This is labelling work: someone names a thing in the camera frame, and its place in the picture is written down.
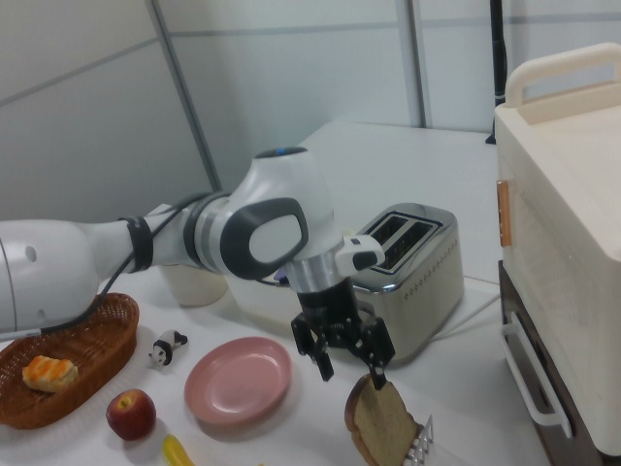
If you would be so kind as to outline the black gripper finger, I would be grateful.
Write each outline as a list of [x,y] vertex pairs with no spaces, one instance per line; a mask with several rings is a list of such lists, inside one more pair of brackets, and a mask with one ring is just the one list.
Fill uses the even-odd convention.
[[327,345],[322,340],[317,340],[313,344],[310,359],[318,368],[321,379],[328,382],[334,375],[334,368],[327,352]]
[[373,349],[371,347],[361,347],[358,350],[358,357],[366,364],[372,382],[376,390],[382,390],[386,384],[384,368],[387,352],[383,349]]

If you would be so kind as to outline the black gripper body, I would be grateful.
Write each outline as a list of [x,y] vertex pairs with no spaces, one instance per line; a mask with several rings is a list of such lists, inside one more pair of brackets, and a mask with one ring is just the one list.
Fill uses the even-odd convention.
[[302,311],[291,327],[298,352],[317,364],[330,360],[329,349],[345,349],[366,364],[387,364],[394,346],[382,318],[360,316],[351,281],[325,290],[300,293]]

